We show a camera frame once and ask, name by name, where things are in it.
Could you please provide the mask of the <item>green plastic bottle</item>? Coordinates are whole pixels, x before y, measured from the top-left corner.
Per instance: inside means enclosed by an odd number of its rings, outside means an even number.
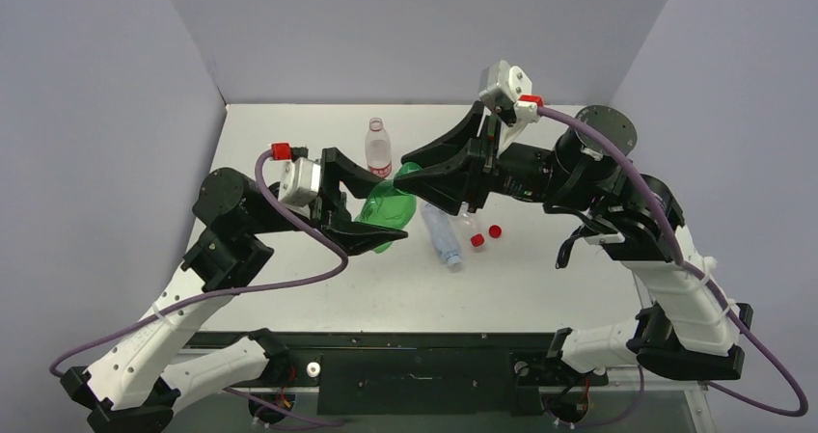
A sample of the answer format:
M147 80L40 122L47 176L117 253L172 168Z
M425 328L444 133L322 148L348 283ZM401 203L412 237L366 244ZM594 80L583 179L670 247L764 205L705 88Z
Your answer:
M422 167L413 162L403 164L394 178L379 182L369 193L355 221L367 225L403 230L416 213L418 201L415 195L394 186L399 176L419 171Z

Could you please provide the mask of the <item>red bottle cap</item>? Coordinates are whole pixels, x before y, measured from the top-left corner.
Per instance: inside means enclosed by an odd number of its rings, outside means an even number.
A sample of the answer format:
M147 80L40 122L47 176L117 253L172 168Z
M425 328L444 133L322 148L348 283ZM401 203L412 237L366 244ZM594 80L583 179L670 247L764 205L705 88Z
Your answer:
M498 225L492 225L489 227L488 232L492 238L499 238L502 235L503 230Z

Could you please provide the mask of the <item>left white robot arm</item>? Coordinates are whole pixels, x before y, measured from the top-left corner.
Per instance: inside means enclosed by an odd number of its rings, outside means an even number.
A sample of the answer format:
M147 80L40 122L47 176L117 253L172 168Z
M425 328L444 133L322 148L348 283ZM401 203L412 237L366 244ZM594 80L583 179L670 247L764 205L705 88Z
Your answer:
M275 385L287 372L286 346L269 330L177 363L176 355L234 297L255 293L273 256L266 233L302 231L339 258L400 240L405 232L354 221L347 196L367 197L379 177L338 149L312 160L304 148L275 144L252 176L223 167L208 174L193 212L204 230L173 277L136 323L103 338L109 350L87 366L50 365L95 432L160 432L187 406L235 384Z

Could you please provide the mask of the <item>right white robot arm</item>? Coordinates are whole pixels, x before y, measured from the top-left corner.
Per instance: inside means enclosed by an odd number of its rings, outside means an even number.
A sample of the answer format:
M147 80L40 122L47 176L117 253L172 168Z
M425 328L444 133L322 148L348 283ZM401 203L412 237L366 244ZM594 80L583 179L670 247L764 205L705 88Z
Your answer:
M716 262L697 252L670 189L635 168L636 141L634 125L613 108L587 106L569 116L524 95L510 110L473 113L408 153L419 169L396 185L449 214L481 209L496 193L574 216L580 225L561 244L557 268L584 240L644 285L653 302L636 317L556 333L543 358L552 379L640 365L671 380L737 380L745 361L738 339L751 307L725 297L711 274Z

